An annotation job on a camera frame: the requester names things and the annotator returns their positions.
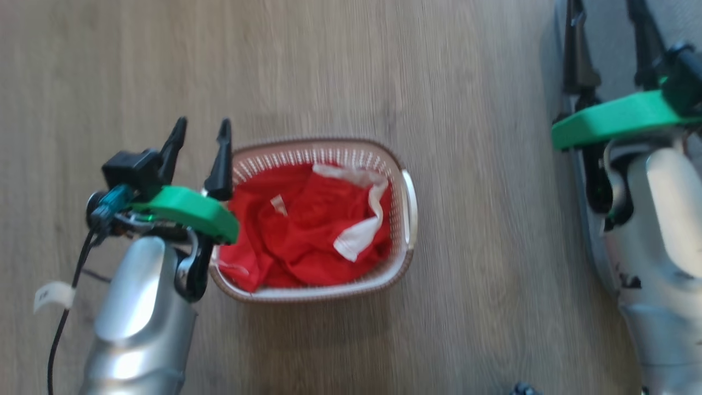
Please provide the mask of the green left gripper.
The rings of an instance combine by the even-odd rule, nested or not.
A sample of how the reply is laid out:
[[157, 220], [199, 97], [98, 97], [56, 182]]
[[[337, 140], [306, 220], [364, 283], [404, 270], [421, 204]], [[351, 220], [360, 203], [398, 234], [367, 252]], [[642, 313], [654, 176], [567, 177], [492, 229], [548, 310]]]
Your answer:
[[188, 244], [190, 255], [178, 251], [174, 287], [187, 302], [198, 302], [207, 288], [207, 271], [215, 246], [231, 245], [239, 238], [239, 222], [219, 201], [233, 195], [231, 171], [231, 120], [220, 125], [218, 150], [204, 182], [207, 195], [186, 187], [169, 187], [178, 154], [185, 143], [188, 119], [179, 117], [161, 148], [160, 178], [166, 187], [151, 194], [130, 185], [98, 191], [88, 200], [86, 223], [100, 244], [108, 236], [125, 233], [150, 235], [167, 244]]

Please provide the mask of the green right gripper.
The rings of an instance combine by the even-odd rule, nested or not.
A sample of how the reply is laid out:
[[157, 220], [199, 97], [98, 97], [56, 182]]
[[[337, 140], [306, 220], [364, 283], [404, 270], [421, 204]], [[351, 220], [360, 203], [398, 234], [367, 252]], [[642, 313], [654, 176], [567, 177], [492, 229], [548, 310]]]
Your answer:
[[629, 165], [656, 148], [682, 147], [687, 135], [700, 132], [700, 115], [680, 115], [658, 90], [669, 72], [667, 48], [646, 1], [627, 1], [635, 34], [635, 86], [646, 92], [608, 102], [597, 95], [602, 80], [590, 57], [584, 2], [564, 1], [564, 6], [562, 106], [551, 142], [555, 150], [581, 155], [586, 206], [610, 231], [635, 211]]

